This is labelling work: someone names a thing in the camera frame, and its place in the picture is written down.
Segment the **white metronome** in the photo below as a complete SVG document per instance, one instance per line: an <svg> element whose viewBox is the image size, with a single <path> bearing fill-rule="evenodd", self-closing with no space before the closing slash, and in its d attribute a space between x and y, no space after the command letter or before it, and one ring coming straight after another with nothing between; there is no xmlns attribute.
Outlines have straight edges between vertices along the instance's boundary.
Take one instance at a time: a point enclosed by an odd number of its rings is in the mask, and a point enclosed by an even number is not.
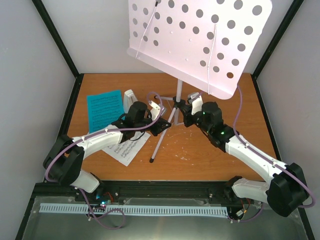
<svg viewBox="0 0 320 240"><path fill-rule="evenodd" d="M123 109L125 113L128 113L131 105L133 105L133 103L137 102L138 99L136 97L136 95L134 94L134 92L129 89L127 91L124 92L123 95Z"/></svg>

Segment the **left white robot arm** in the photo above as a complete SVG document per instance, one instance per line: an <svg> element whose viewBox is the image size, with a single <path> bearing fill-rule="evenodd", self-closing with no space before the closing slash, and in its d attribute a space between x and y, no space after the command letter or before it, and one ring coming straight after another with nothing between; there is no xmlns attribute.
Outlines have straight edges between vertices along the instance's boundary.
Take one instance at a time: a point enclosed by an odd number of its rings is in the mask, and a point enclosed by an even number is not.
<svg viewBox="0 0 320 240"><path fill-rule="evenodd" d="M104 188L98 177L82 169L84 159L106 147L129 141L137 132L161 134L171 126L161 112L158 105L149 109L145 103L136 101L106 128L74 138L59 136L43 162L45 179L82 189L92 201L101 200Z"/></svg>

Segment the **white sheet music page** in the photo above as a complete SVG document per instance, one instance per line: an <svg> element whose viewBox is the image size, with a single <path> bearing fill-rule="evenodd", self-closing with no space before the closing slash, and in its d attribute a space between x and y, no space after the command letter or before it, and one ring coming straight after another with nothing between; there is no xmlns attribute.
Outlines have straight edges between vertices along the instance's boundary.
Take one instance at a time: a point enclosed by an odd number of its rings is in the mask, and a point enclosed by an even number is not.
<svg viewBox="0 0 320 240"><path fill-rule="evenodd" d="M102 151L128 166L150 138L149 133L136 132L132 139L104 148Z"/></svg>

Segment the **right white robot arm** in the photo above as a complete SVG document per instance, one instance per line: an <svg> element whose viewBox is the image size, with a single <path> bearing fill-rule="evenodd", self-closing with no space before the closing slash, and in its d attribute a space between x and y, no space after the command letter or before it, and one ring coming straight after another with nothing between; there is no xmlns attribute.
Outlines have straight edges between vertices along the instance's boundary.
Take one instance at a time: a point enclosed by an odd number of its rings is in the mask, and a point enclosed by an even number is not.
<svg viewBox="0 0 320 240"><path fill-rule="evenodd" d="M311 196L299 165L286 164L250 144L224 123L222 110L216 102L205 102L196 108L185 104L179 109L186 127L197 126L214 147L239 159L263 179L253 181L234 177L230 180L232 196L266 203L282 217L302 207Z"/></svg>

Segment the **blue sheet music page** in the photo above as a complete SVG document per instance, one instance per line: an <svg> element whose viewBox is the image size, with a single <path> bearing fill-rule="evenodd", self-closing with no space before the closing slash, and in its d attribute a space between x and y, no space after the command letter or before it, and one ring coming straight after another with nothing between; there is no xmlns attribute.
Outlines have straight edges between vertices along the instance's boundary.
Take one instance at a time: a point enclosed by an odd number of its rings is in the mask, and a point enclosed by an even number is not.
<svg viewBox="0 0 320 240"><path fill-rule="evenodd" d="M90 134L106 128L124 113L120 90L88 95L86 101Z"/></svg>

